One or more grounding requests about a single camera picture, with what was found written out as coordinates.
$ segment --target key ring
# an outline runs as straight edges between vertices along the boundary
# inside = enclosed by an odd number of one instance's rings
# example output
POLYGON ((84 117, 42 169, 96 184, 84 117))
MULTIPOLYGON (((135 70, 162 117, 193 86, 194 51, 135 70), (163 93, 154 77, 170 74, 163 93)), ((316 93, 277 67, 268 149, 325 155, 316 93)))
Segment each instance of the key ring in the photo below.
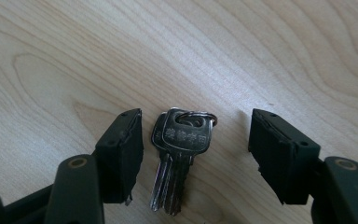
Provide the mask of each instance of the key ring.
POLYGON ((211 119, 212 126, 214 127, 217 124, 217 116, 208 112, 200 112, 200 111, 188 111, 181 115, 179 115, 176 119, 190 118, 190 117, 202 117, 211 119))

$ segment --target silver key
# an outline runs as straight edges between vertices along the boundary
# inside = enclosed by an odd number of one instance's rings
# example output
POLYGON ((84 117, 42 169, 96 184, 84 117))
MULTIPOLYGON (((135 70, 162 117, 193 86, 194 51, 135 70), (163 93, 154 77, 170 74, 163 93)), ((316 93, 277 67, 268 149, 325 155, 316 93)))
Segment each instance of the silver key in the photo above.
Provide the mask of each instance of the silver key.
POLYGON ((160 165, 150 207, 163 207, 175 216, 180 212, 184 184, 194 157, 210 144, 214 115, 172 108, 162 113, 152 133, 152 143, 160 154, 160 165))

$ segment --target table surface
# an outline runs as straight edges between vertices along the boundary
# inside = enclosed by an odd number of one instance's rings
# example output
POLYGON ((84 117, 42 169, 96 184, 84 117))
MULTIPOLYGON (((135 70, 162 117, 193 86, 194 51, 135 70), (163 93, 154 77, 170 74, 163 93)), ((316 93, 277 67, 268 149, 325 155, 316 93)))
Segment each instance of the table surface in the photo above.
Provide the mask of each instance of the table surface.
POLYGON ((106 223, 311 223, 282 206, 248 152, 253 108, 358 161, 358 1, 0 1, 0 196, 53 182, 121 112, 142 108, 133 202, 106 223), (186 180, 182 212, 149 208, 150 134, 170 107, 219 118, 186 180))

